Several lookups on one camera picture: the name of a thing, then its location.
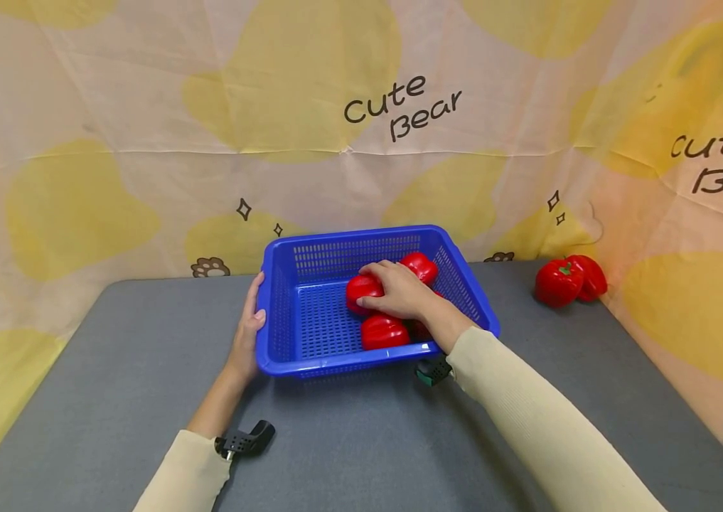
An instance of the basket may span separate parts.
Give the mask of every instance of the basket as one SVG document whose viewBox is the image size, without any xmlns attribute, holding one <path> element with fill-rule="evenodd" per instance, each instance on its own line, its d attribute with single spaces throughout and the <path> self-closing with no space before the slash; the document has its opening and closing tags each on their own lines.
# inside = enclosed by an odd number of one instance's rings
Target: basket
<svg viewBox="0 0 723 512">
<path fill-rule="evenodd" d="M 438 266 L 432 289 L 482 329 L 500 324 L 449 234 L 432 225 L 279 238 L 264 250 L 257 307 L 267 323 L 257 335 L 257 362 L 270 375 L 317 377 L 440 354 L 434 341 L 379 350 L 361 347 L 362 318 L 345 303 L 347 282 L 371 261 L 398 261 L 420 251 Z"/>
</svg>

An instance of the yellow backdrop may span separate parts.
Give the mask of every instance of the yellow backdrop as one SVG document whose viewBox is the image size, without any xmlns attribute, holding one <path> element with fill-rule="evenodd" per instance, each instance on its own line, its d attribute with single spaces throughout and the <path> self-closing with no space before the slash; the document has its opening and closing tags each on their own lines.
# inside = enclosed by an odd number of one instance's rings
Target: yellow backdrop
<svg viewBox="0 0 723 512">
<path fill-rule="evenodd" d="M 404 223 L 596 257 L 723 442 L 723 0 L 0 0 L 0 439 L 110 282 Z"/>
</svg>

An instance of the sleeve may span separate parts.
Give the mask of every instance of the sleeve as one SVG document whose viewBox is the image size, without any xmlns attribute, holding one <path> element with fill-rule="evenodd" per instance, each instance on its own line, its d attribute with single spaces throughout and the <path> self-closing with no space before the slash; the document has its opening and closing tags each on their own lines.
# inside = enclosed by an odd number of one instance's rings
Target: sleeve
<svg viewBox="0 0 723 512">
<path fill-rule="evenodd" d="M 491 333 L 468 329 L 447 361 L 559 512 L 665 512 L 571 401 Z"/>
<path fill-rule="evenodd" d="M 228 478 L 212 439 L 180 430 L 134 512 L 210 512 Z"/>
</svg>

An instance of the gray table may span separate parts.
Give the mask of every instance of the gray table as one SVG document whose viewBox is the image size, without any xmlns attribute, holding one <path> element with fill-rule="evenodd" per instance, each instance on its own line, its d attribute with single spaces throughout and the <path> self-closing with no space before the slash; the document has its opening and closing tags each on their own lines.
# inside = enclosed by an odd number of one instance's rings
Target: gray table
<svg viewBox="0 0 723 512">
<path fill-rule="evenodd" d="M 602 305 L 550 311 L 540 263 L 473 265 L 509 345 L 672 512 L 723 511 L 723 448 Z M 129 511 L 227 355 L 248 277 L 108 287 L 0 446 L 0 511 Z M 551 511 L 480 407 L 409 366 L 257 383 L 226 511 Z"/>
</svg>

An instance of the red bell pepper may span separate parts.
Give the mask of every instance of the red bell pepper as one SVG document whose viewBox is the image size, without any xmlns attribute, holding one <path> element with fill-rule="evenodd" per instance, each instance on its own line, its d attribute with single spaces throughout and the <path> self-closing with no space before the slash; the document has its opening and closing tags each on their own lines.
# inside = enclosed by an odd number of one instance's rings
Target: red bell pepper
<svg viewBox="0 0 723 512">
<path fill-rule="evenodd" d="M 577 295 L 578 299 L 584 302 L 596 301 L 609 290 L 609 282 L 606 281 L 606 275 L 597 261 L 583 254 L 570 255 L 566 261 L 571 261 L 583 271 L 583 287 Z"/>
<path fill-rule="evenodd" d="M 571 261 L 551 260 L 535 277 L 535 297 L 549 307 L 566 306 L 582 287 L 583 270 Z"/>
<path fill-rule="evenodd" d="M 388 314 L 373 314 L 361 324 L 361 346 L 366 351 L 409 343 L 404 323 Z"/>
<path fill-rule="evenodd" d="M 384 287 L 381 282 L 375 278 L 375 276 L 361 274 L 356 275 L 354 278 L 347 282 L 346 298 L 347 298 L 347 309 L 361 316 L 367 316 L 372 313 L 370 309 L 361 307 L 357 304 L 357 301 L 361 297 L 383 297 Z"/>
<path fill-rule="evenodd" d="M 429 286 L 438 277 L 438 266 L 422 252 L 411 252 L 401 258 L 401 265 L 413 271 L 425 285 Z"/>
</svg>

